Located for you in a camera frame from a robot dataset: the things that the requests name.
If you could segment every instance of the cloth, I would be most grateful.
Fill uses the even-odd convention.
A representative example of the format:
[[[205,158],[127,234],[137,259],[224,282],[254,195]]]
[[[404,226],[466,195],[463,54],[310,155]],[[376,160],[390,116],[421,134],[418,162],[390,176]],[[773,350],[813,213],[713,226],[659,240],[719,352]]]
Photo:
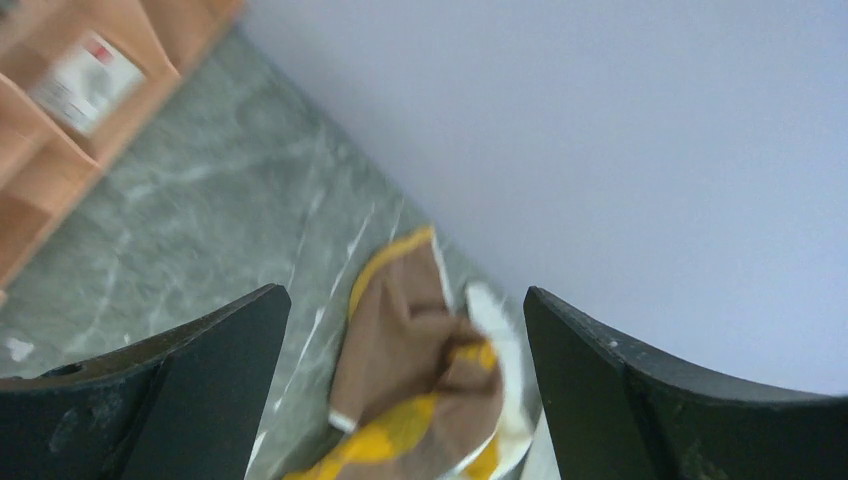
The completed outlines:
[[[473,291],[488,302],[478,311],[500,311]],[[329,421],[350,436],[285,480],[489,480],[521,460],[530,427],[520,395],[505,393],[497,342],[483,333],[508,324],[481,331],[451,303],[432,228],[372,258],[351,291],[330,394]]]

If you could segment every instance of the marble surface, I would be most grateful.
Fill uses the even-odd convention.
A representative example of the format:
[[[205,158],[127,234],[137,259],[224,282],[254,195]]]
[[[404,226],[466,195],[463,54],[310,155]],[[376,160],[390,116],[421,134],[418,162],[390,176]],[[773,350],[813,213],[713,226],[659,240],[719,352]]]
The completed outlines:
[[[0,376],[36,376],[285,285],[294,304],[247,475],[276,478],[339,438],[327,394],[355,276],[427,223],[232,33],[9,289]],[[440,242],[457,295],[485,280]],[[505,302],[526,342],[520,306]],[[535,386],[527,401],[536,418]]]

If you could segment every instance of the wooden shelf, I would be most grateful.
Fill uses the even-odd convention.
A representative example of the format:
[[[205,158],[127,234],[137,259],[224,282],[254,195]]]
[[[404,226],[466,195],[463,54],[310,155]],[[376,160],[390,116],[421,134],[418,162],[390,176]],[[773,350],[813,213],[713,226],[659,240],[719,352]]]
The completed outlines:
[[[0,188],[11,180],[47,144],[49,133],[34,130],[20,133],[0,125]]]
[[[22,0],[0,19],[0,305],[9,282],[232,25],[244,0]],[[144,74],[89,135],[28,92],[89,31]]]

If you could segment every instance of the white box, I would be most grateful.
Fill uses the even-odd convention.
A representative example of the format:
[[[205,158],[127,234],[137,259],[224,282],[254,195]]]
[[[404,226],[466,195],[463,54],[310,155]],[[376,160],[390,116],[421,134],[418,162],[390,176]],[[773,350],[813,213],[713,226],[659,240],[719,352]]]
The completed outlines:
[[[94,32],[86,33],[30,91],[33,100],[83,135],[91,135],[144,74]]]

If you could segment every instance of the gray wall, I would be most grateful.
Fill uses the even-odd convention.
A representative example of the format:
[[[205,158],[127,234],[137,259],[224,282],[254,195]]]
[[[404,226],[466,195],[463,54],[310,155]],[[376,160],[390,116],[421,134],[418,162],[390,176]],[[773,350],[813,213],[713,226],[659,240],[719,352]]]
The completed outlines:
[[[244,26],[515,296],[848,392],[843,0],[253,0]]]

